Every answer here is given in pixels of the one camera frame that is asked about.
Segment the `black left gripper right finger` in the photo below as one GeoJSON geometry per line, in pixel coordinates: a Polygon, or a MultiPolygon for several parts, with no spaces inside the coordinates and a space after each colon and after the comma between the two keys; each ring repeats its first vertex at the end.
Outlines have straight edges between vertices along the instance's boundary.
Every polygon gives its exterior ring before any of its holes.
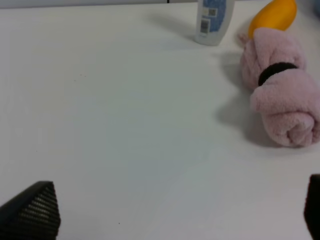
{"type": "Polygon", "coordinates": [[[313,240],[320,240],[320,175],[309,178],[304,206],[304,220],[313,240]]]}

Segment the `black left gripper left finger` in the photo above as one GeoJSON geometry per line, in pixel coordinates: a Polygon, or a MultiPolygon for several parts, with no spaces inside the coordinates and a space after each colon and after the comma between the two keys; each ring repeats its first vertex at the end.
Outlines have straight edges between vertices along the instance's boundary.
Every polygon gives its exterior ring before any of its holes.
{"type": "Polygon", "coordinates": [[[2,240],[55,240],[60,225],[52,181],[38,181],[0,207],[2,240]]]}

